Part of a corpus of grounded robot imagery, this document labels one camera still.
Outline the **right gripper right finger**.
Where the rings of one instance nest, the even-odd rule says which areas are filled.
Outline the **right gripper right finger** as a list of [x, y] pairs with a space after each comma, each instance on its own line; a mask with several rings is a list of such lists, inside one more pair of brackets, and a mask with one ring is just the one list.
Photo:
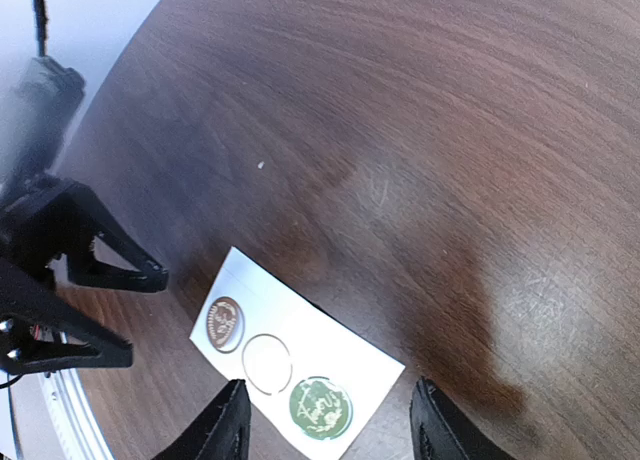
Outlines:
[[415, 459], [513, 460], [425, 377], [412, 392], [410, 425]]

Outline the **white sticker sheet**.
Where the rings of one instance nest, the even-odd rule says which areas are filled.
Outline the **white sticker sheet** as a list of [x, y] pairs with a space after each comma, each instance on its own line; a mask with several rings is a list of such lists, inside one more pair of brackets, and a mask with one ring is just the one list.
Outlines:
[[309, 459], [339, 459], [403, 365], [231, 248], [190, 339]]

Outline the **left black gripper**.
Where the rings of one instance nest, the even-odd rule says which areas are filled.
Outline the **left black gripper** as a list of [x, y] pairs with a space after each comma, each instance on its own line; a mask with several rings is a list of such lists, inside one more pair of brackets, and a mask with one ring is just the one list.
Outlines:
[[57, 296], [49, 263], [63, 253], [76, 285], [156, 293], [168, 284], [93, 190], [47, 181], [1, 216], [1, 369], [10, 375], [133, 364], [127, 340]]

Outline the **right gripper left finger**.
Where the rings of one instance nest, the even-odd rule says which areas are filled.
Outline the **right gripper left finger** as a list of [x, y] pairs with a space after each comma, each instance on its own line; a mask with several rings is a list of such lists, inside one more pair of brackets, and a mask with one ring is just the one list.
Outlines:
[[249, 457], [251, 402], [244, 380], [229, 381], [186, 430], [155, 460]]

